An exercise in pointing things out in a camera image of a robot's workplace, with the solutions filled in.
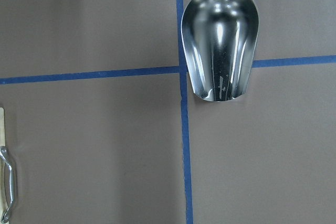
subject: blue line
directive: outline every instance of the blue line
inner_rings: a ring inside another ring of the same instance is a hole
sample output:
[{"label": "blue line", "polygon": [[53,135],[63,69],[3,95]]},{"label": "blue line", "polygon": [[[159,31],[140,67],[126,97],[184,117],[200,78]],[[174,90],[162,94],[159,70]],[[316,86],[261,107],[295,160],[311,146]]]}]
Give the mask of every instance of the blue line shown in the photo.
[{"label": "blue line", "polygon": [[184,165],[184,192],[186,198],[186,224],[193,224],[193,197],[192,177],[189,143],[189,119],[188,119],[188,95],[187,95],[187,66],[184,56],[181,35],[181,20],[183,15],[183,0],[176,0],[177,12],[177,42],[179,45],[178,62],[180,67],[180,91],[181,91],[181,123],[183,143],[183,165]]},{"label": "blue line", "polygon": [[268,67],[325,64],[325,63],[336,63],[336,55],[272,59],[272,60],[255,60],[253,62],[252,67],[268,68]]},{"label": "blue line", "polygon": [[150,74],[179,73],[179,71],[180,68],[178,66],[174,66],[174,67],[137,68],[137,69],[109,70],[109,71],[82,72],[82,73],[62,73],[62,74],[50,74],[44,76],[0,78],[0,84],[65,81],[65,80],[95,79],[95,78],[124,77],[124,76],[144,76]]}]

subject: drawer handle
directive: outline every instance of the drawer handle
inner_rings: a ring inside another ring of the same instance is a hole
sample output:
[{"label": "drawer handle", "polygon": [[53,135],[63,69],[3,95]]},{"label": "drawer handle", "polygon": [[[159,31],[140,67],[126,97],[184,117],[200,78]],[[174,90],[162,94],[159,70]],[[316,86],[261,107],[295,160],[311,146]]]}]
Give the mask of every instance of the drawer handle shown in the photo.
[{"label": "drawer handle", "polygon": [[15,203],[15,171],[13,163],[9,157],[7,148],[5,146],[0,146],[0,158],[5,162],[9,170],[9,195],[10,195],[10,202],[7,207],[7,210],[3,213],[1,217],[1,223],[7,223],[11,216],[12,208]]}]

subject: horizontal blue line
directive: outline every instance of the horizontal blue line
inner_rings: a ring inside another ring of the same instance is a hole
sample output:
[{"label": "horizontal blue line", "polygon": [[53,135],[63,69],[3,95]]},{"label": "horizontal blue line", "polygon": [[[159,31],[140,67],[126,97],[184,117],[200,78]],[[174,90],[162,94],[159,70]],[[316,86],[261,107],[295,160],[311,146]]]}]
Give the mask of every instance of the horizontal blue line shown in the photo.
[{"label": "horizontal blue line", "polygon": [[66,81],[66,80],[96,79],[96,78],[125,77],[125,76],[144,76],[151,74],[165,74],[165,73],[179,73],[179,72],[180,68],[178,66],[174,66],[174,67],[137,68],[137,69],[109,70],[109,71],[82,72],[82,73],[61,73],[61,74],[50,74],[44,76],[0,78],[0,84]]},{"label": "horizontal blue line", "polygon": [[[336,55],[272,59],[272,60],[255,60],[253,62],[252,67],[268,68],[268,67],[282,67],[282,66],[295,66],[295,65],[326,64],[326,63],[336,63]],[[82,72],[82,73],[61,73],[61,74],[49,74],[43,76],[0,78],[0,85],[29,83],[29,82],[125,77],[125,76],[145,76],[152,74],[179,73],[180,71],[183,71],[183,69],[179,68],[179,66],[172,66],[172,67],[158,67],[158,68],[136,68],[136,69],[123,69],[123,70]]]},{"label": "horizontal blue line", "polygon": [[336,63],[336,55],[272,59],[272,60],[255,60],[253,62],[252,67],[268,68],[268,67],[282,67],[282,66],[310,65],[310,64],[324,64],[324,63]]}]

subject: shiny metal surface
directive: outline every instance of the shiny metal surface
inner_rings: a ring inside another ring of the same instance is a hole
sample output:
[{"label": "shiny metal surface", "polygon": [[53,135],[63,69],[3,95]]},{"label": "shiny metal surface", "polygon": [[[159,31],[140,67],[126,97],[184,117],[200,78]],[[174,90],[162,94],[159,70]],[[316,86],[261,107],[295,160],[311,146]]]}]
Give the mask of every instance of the shiny metal surface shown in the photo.
[{"label": "shiny metal surface", "polygon": [[1,223],[7,223],[11,216],[12,208],[15,203],[15,172],[13,163],[11,162],[7,148],[5,146],[0,146],[0,158],[5,162],[9,170],[9,205],[7,210],[3,213],[1,217]]},{"label": "shiny metal surface", "polygon": [[181,23],[194,93],[227,101],[245,93],[258,35],[253,0],[191,0]]}]

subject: vertical blue line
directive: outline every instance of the vertical blue line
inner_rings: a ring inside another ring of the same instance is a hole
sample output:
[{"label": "vertical blue line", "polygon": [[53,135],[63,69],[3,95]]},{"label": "vertical blue line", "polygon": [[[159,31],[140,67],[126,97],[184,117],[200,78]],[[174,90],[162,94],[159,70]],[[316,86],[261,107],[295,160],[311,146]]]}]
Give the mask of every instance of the vertical blue line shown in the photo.
[{"label": "vertical blue line", "polygon": [[177,41],[179,44],[178,66],[180,68],[180,91],[181,91],[181,121],[184,165],[184,192],[186,198],[186,224],[193,224],[193,197],[191,184],[191,162],[189,143],[189,119],[188,119],[188,96],[187,96],[187,66],[181,36],[181,20],[183,15],[183,0],[176,0],[177,11]]}]

